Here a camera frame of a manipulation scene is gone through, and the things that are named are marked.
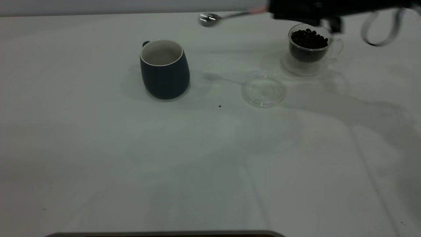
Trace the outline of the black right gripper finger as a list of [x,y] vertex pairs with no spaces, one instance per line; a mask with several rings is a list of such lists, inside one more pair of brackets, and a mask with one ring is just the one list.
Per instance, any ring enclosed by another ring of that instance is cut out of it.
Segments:
[[331,12],[327,0],[270,0],[269,12]]
[[311,26],[321,26],[322,20],[325,20],[330,27],[331,33],[342,33],[343,30],[342,19],[339,16],[320,16],[300,12],[280,12],[273,13],[272,17],[276,20],[296,21]]

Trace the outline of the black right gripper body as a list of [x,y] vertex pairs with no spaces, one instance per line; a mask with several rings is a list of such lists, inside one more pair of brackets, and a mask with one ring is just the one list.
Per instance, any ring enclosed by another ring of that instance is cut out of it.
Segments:
[[332,0],[331,17],[343,17],[383,9],[404,8],[406,0]]

